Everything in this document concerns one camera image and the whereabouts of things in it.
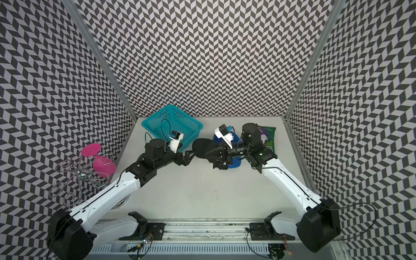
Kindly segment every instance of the black and white patterned backdrop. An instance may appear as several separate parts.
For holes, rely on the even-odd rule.
[[[275,116],[334,0],[75,2],[137,116]]]
[[[117,155],[133,120],[58,0],[2,0],[0,42],[0,258],[42,257],[56,163],[91,142]]]
[[[416,259],[415,9],[347,2],[290,119],[319,192],[378,209],[347,241],[354,259]],[[345,234],[374,218],[342,212]]]

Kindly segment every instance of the black disc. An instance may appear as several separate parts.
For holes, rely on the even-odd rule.
[[[207,138],[198,138],[192,143],[192,150],[196,151],[195,156],[198,158],[206,159],[205,150],[210,142],[214,142]]]

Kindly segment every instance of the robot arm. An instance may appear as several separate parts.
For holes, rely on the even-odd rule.
[[[145,152],[123,171],[118,179],[105,189],[69,211],[55,212],[48,226],[47,245],[61,260],[81,260],[96,246],[115,239],[144,235],[147,220],[137,212],[123,219],[96,224],[101,217],[124,197],[136,191],[156,176],[158,169],[174,162],[188,165],[194,154],[178,153],[183,134],[172,132],[173,144],[162,139],[152,139]]]
[[[244,156],[253,169],[268,177],[294,205],[298,217],[275,212],[265,219],[266,231],[298,237],[312,252],[317,252],[341,233],[338,205],[332,199],[322,199],[293,176],[269,148],[263,146],[257,124],[243,125],[242,142],[230,146],[225,125],[217,130],[224,142],[207,145],[206,158],[214,168],[227,169],[233,157]]]

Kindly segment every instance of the cable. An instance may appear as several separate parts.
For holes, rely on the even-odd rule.
[[[123,172],[125,172],[125,171],[122,171],[122,172],[120,173],[120,177],[119,177],[119,180],[117,181],[116,185],[118,185],[118,184],[119,184],[119,181],[121,180],[121,176],[123,175]]]
[[[144,253],[144,255],[140,259],[142,259],[147,254],[147,252],[149,252],[150,248],[152,247],[152,244],[153,244],[153,235],[152,235],[152,240],[150,241],[149,248],[146,250],[146,252]]]
[[[147,144],[146,134],[148,134],[148,135],[150,136],[150,140],[153,140],[153,138],[152,138],[152,136],[149,134],[149,132],[144,133],[144,142]]]
[[[68,221],[71,219],[71,218],[73,218],[76,214],[78,214],[79,213],[79,211],[77,212],[77,213],[75,213],[74,215],[70,215],[69,216],[69,218],[67,219],[67,221],[65,221],[65,223],[62,225],[62,227],[59,229],[59,231],[56,233],[56,235],[55,235],[55,237],[54,237],[54,239],[52,240],[52,243],[51,243],[51,246],[49,247],[49,250],[48,250],[48,253],[46,254],[46,259],[48,258],[48,256],[49,256],[49,254],[51,253],[51,249],[52,249],[52,246],[53,246],[53,244],[55,243],[55,241],[56,241],[56,238],[58,237],[58,235],[59,235],[59,233],[62,231],[62,229],[64,228],[64,226],[68,223]]]
[[[279,167],[265,167],[265,168],[261,168],[261,169],[273,169],[273,168],[275,168],[275,169],[278,169],[281,173],[284,173],[294,184],[296,184],[296,186],[298,186],[298,188],[301,190],[301,191],[303,191],[303,193],[310,199],[310,200],[312,200],[316,205],[318,205],[318,206],[320,206],[320,207],[322,207],[322,208],[324,208],[324,209],[327,209],[327,210],[336,210],[336,211],[338,211],[338,210],[341,210],[341,209],[346,209],[346,208],[350,208],[350,207],[353,207],[353,206],[355,206],[355,205],[359,205],[359,204],[366,204],[366,205],[369,205],[369,206],[371,206],[371,207],[373,207],[373,209],[374,209],[374,220],[373,220],[373,223],[366,229],[366,230],[364,230],[364,231],[361,231],[360,233],[358,233],[357,235],[354,235],[354,236],[352,236],[352,237],[350,237],[350,238],[343,238],[343,239],[333,239],[333,241],[345,241],[345,240],[348,240],[348,239],[352,239],[352,238],[356,238],[356,237],[358,237],[358,236],[361,236],[362,234],[364,234],[364,233],[366,233],[367,231],[369,231],[373,226],[374,226],[374,224],[376,223],[376,221],[377,221],[377,219],[379,218],[378,217],[378,215],[377,215],[377,209],[376,209],[376,207],[374,206],[374,205],[372,205],[372,204],[370,204],[370,203],[367,203],[367,202],[357,202],[357,203],[354,203],[354,204],[350,204],[350,205],[347,205],[347,206],[345,206],[345,207],[342,207],[342,208],[336,208],[336,209],[330,209],[330,208],[326,208],[326,207],[324,207],[324,206],[322,206],[320,203],[317,203],[316,201],[314,201],[311,197],[309,197],[309,195],[307,195],[306,194],[306,192],[284,171],[284,170],[282,170],[281,168],[279,168]]]
[[[333,239],[333,241],[345,241],[345,240],[349,240],[349,239],[352,239],[352,238],[359,237],[362,234],[367,233],[367,231],[369,231],[374,226],[374,224],[376,223],[377,219],[379,218],[379,216],[377,214],[377,208],[373,204],[370,204],[370,203],[367,203],[367,202],[357,202],[357,203],[354,203],[354,204],[351,204],[351,205],[347,205],[347,206],[342,207],[342,208],[339,208],[339,209],[329,209],[329,208],[325,208],[325,207],[321,206],[321,207],[323,207],[323,208],[325,208],[327,210],[341,210],[341,209],[350,208],[352,206],[359,205],[359,204],[369,205],[369,206],[371,206],[374,209],[374,220],[373,220],[373,223],[371,223],[371,225],[366,230],[361,231],[360,233],[358,233],[358,234],[356,234],[356,235],[354,235],[354,236],[352,236],[350,238]]]
[[[282,234],[284,240],[285,240],[285,248],[287,250],[287,248],[289,247],[289,245],[287,244],[287,240],[286,240],[286,236],[284,234]]]
[[[241,138],[242,136],[243,136],[243,134],[241,133],[240,138],[238,139],[238,143],[237,143],[236,148],[238,148],[240,146],[240,142],[242,141],[242,138]]]
[[[256,252],[254,252],[254,251],[253,251],[253,249],[251,249],[250,245],[248,244],[248,234],[249,234],[249,233],[250,233],[250,232],[249,232],[249,231],[247,231],[247,236],[245,236],[245,241],[247,242],[247,246],[248,246],[248,248],[251,250],[251,252],[255,253],[256,255],[258,255],[258,256],[260,256],[260,257],[270,259],[270,257],[265,257],[265,256],[262,256],[262,255],[259,255],[259,254],[257,254]]]
[[[169,122],[169,120],[167,120],[166,118],[164,118],[164,119],[162,119],[162,121],[160,122],[160,130],[162,131],[162,135],[165,137],[165,139],[166,139],[166,141],[168,141],[169,142],[169,140],[166,138],[166,136],[165,136],[165,134],[163,133],[163,128],[162,128],[162,123],[163,123],[163,120],[166,120],[168,123],[169,123],[169,134],[171,134],[171,123]]]
[[[263,169],[278,169],[281,173],[284,173],[294,184],[296,184],[296,186],[298,186],[298,188],[303,192],[303,194],[305,194],[310,200],[312,200],[311,197],[309,197],[308,194],[306,194],[306,192],[299,186],[299,184],[296,183],[296,181],[294,181],[284,170],[282,170],[280,167],[264,167],[264,168],[254,168],[252,165],[250,165],[252,169],[255,170],[263,170]]]

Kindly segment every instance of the pink cup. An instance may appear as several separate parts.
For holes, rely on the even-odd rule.
[[[98,172],[98,176],[107,177],[106,174],[110,176],[116,171],[116,165],[109,158],[105,156],[98,156],[97,153],[100,151],[100,144],[89,144],[81,151],[81,155],[85,157],[94,156],[95,161],[92,163],[92,168],[94,168],[94,171]]]

